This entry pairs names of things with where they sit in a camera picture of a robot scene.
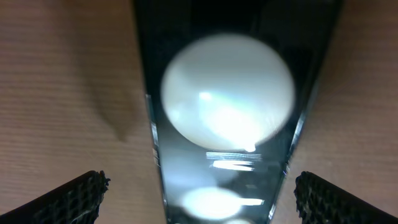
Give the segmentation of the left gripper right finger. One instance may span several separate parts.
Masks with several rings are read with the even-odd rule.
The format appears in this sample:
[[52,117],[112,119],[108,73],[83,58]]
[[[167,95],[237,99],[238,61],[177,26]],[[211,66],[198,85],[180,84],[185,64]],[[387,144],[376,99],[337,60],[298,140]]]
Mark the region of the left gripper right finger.
[[302,224],[397,224],[397,217],[311,172],[302,172],[295,184]]

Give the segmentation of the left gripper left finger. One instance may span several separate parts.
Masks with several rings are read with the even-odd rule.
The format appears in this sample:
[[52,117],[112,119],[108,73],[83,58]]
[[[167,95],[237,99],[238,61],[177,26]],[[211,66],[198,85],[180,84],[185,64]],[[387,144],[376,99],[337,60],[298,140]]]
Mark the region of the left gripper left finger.
[[94,224],[110,179],[91,170],[1,215],[1,224]]

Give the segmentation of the black Samsung flip phone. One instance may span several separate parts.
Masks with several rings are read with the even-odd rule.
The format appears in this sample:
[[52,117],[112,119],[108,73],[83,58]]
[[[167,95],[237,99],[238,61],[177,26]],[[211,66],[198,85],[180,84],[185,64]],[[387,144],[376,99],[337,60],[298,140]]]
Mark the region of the black Samsung flip phone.
[[167,223],[269,223],[341,1],[134,1]]

